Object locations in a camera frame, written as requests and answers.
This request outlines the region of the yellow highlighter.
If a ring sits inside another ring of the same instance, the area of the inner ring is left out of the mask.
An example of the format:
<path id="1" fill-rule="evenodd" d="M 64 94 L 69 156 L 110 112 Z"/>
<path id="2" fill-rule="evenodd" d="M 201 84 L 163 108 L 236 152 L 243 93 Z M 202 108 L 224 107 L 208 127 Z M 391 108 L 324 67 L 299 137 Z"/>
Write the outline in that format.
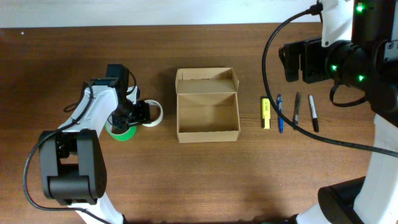
<path id="1" fill-rule="evenodd" d="M 263 97 L 261 99 L 262 105 L 262 128 L 270 129 L 271 128 L 271 104 L 268 98 Z"/>

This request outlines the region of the blue pen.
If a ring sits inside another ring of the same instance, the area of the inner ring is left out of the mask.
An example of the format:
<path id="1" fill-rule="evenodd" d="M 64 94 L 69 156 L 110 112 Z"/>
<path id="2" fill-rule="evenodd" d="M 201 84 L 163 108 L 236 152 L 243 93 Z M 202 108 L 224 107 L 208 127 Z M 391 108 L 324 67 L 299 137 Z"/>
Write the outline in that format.
<path id="1" fill-rule="evenodd" d="M 282 106 L 282 95 L 281 94 L 277 95 L 277 107 L 278 107 L 278 110 L 282 113 L 283 106 Z M 280 116 L 278 116 L 278 129 L 281 134 L 284 132 L 284 120 Z"/>

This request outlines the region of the black pen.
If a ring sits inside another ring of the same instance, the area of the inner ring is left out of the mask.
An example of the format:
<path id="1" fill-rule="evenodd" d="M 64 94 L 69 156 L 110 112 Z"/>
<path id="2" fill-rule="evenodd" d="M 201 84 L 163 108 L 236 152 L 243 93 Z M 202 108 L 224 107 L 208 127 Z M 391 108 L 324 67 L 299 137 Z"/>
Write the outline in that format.
<path id="1" fill-rule="evenodd" d="M 300 102 L 301 102 L 301 93 L 300 92 L 296 92 L 294 117 L 293 117 L 293 122 L 294 122 L 294 125 L 296 125 L 296 126 L 299 123 Z"/>

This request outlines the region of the cardboard box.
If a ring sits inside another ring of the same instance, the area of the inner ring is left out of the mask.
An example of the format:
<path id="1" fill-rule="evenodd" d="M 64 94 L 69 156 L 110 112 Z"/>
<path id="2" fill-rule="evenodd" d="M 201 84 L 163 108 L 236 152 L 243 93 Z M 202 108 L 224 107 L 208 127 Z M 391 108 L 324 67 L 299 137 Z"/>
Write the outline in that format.
<path id="1" fill-rule="evenodd" d="M 180 143 L 237 141 L 239 80 L 232 68 L 179 68 L 175 78 Z"/>

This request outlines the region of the black marker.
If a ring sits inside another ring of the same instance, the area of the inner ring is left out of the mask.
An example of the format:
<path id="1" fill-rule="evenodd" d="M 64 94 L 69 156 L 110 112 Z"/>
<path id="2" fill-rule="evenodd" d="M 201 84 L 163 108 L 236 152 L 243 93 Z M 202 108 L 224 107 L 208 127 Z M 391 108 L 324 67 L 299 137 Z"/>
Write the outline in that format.
<path id="1" fill-rule="evenodd" d="M 318 124 L 318 116 L 317 116 L 317 111 L 315 108 L 315 102 L 313 100 L 313 96 L 309 95 L 308 100 L 310 103 L 310 110 L 312 114 L 312 124 L 313 124 L 313 130 L 318 133 L 319 132 L 319 124 Z"/>

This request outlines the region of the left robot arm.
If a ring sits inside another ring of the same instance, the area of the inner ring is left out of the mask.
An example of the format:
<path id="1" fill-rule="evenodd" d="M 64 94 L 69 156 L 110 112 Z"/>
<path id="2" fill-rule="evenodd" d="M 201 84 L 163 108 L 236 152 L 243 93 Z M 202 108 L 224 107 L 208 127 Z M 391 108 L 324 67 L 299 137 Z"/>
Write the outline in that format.
<path id="1" fill-rule="evenodd" d="M 80 99 L 64 111 L 71 116 L 54 131 L 44 131 L 35 147 L 44 195 L 76 211 L 86 223 L 126 223 L 106 195 L 107 171 L 99 136 L 106 131 L 125 141 L 136 126 L 149 123 L 149 105 L 140 100 L 132 73 L 109 64 L 103 78 L 82 86 Z"/>

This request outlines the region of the green tape roll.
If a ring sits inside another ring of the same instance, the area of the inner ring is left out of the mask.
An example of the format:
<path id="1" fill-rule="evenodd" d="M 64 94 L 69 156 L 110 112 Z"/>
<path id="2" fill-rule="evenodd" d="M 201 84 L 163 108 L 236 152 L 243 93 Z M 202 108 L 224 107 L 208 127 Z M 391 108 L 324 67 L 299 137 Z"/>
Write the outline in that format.
<path id="1" fill-rule="evenodd" d="M 134 137 L 137 131 L 135 126 L 127 127 L 126 123 L 114 123 L 112 115 L 110 115 L 106 120 L 104 128 L 106 132 L 117 141 L 128 141 Z"/>

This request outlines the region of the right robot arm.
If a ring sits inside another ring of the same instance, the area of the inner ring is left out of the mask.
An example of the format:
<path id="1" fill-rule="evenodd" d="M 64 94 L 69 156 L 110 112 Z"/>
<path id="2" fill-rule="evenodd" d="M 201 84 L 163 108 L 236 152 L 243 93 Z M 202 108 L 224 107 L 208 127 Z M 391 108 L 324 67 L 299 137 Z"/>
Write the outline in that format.
<path id="1" fill-rule="evenodd" d="M 322 36 L 279 50 L 288 82 L 332 79 L 363 91 L 375 112 L 366 176 L 322 187 L 318 202 L 291 223 L 397 222 L 397 2 L 318 1 Z"/>

